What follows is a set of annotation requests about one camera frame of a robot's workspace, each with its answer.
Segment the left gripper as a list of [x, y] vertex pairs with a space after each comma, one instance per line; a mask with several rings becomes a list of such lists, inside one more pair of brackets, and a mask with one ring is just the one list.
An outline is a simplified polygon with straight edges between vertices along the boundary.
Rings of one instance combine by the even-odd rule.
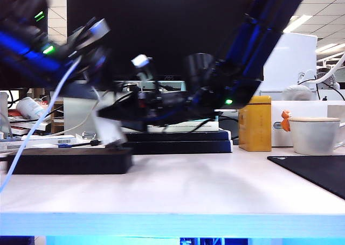
[[63, 71], [66, 72], [80, 59], [75, 69], [69, 74], [59, 92], [60, 97], [96, 100], [97, 91], [116, 91], [116, 82], [111, 78], [102, 78], [108, 63], [109, 49], [102, 44], [64, 44], [58, 47], [58, 58], [61, 59]]

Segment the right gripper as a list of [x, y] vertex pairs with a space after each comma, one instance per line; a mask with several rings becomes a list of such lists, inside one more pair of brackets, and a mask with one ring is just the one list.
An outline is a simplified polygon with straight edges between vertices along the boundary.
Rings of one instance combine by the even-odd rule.
[[188, 121], [194, 119], [189, 92], [128, 93], [111, 106], [97, 111], [99, 117], [122, 121], [123, 128], [146, 132], [142, 121]]

